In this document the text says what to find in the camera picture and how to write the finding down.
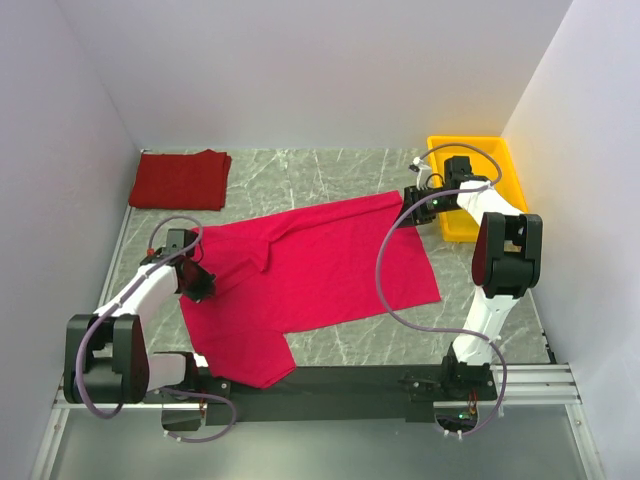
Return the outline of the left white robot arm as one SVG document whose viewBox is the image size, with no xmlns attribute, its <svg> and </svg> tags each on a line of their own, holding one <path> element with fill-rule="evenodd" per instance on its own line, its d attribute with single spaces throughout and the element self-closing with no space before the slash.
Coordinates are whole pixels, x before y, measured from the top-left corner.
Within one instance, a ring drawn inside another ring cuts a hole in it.
<svg viewBox="0 0 640 480">
<path fill-rule="evenodd" d="M 193 399 L 200 388 L 194 355 L 147 354 L 144 324 L 168 298 L 198 304 L 215 294 L 215 275 L 193 259 L 202 233 L 171 229 L 166 244 L 149 250 L 134 278 L 111 301 L 67 323 L 64 398 L 94 408 L 97 403 L 141 402 L 164 387 L 176 401 Z"/>
</svg>

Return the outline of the pink t shirt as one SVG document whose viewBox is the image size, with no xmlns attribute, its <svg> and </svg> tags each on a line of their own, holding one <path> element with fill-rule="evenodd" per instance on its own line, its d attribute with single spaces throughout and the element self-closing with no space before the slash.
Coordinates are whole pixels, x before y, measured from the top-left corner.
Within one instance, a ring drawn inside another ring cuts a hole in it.
<svg viewBox="0 0 640 480">
<path fill-rule="evenodd" d="M 180 305 L 210 372 L 273 385 L 296 367 L 288 334 L 384 312 L 377 279 L 395 310 L 439 301 L 417 230 L 389 231 L 401 206 L 391 191 L 205 227 L 201 265 L 216 292 Z"/>
</svg>

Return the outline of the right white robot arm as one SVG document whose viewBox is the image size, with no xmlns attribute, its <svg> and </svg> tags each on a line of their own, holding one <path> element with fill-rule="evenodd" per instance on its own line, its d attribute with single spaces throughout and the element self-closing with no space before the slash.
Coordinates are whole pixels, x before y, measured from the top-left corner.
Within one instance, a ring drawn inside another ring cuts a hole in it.
<svg viewBox="0 0 640 480">
<path fill-rule="evenodd" d="M 471 262 L 474 297 L 438 377 L 442 393 L 460 399 L 493 382 L 493 346 L 511 310 L 540 277 L 543 222 L 512 206 L 493 181 L 474 174 L 467 156 L 447 159 L 440 178 L 439 186 L 424 180 L 406 187 L 399 217 L 409 227 L 463 210 L 479 227 Z"/>
</svg>

